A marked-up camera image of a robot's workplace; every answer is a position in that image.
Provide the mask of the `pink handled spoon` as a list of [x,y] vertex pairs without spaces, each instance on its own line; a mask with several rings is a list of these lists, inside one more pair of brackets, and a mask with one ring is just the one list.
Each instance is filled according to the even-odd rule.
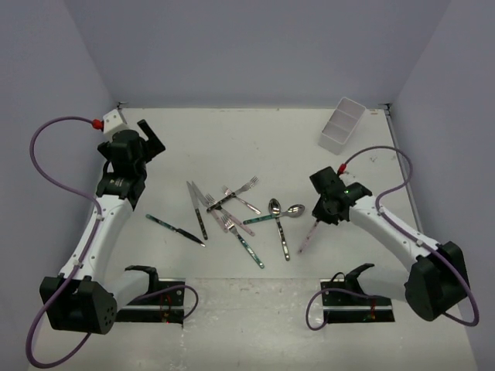
[[305,249],[310,245],[311,240],[316,232],[316,229],[319,225],[319,220],[316,219],[314,224],[311,226],[309,232],[306,234],[305,238],[303,239],[301,245],[299,246],[298,253],[301,254],[305,251]]

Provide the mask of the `green handled spoon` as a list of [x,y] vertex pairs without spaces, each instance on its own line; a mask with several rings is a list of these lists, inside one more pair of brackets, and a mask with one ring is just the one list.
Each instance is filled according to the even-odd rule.
[[306,207],[302,204],[295,204],[290,206],[286,211],[280,212],[279,214],[270,214],[265,216],[258,216],[249,220],[244,220],[242,223],[244,225],[249,225],[253,223],[260,223],[266,220],[273,220],[276,218],[281,218],[283,216],[288,216],[291,218],[300,217],[306,211]]

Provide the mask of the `black handled spoon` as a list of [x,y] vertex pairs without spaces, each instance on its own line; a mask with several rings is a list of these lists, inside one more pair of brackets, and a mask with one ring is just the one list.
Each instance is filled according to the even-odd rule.
[[[270,199],[269,204],[268,204],[268,211],[270,212],[270,214],[279,214],[282,211],[281,205],[277,199],[275,199],[275,198]],[[285,239],[285,233],[284,233],[282,224],[280,222],[280,218],[276,218],[275,222],[276,222],[276,225],[278,228],[278,235],[279,235],[279,238],[281,241],[282,250],[283,250],[285,260],[290,261],[290,253],[288,250],[288,245],[287,245],[287,242]]]

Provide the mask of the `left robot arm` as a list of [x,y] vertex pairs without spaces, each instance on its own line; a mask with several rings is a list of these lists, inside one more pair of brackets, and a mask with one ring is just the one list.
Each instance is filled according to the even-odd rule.
[[120,129],[99,145],[106,162],[90,222],[73,257],[56,277],[45,277],[40,285],[55,330],[104,335],[124,306],[137,299],[151,304],[160,296],[154,267],[130,266],[104,283],[118,236],[145,190],[146,165],[166,149],[146,121],[138,126],[139,131]]

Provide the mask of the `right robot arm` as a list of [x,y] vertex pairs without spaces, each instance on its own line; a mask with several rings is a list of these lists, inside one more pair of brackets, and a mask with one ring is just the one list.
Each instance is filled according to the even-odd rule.
[[405,300],[412,311],[426,321],[468,299],[476,325],[479,309],[469,286],[463,252],[455,243],[439,243],[410,227],[381,204],[382,195],[373,193],[359,182],[346,184],[341,174],[326,167],[310,177],[319,195],[312,211],[320,222],[337,225],[350,222],[369,233],[389,250],[408,272]]

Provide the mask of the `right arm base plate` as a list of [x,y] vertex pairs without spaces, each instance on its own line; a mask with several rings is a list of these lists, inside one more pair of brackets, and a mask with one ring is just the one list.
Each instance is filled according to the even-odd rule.
[[358,298],[342,292],[321,295],[328,324],[395,322],[390,298]]

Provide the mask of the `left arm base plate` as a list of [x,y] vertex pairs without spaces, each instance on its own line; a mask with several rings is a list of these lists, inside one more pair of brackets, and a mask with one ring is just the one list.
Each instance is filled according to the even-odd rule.
[[134,300],[117,313],[116,322],[182,325],[184,297],[184,288],[180,288],[145,300]]

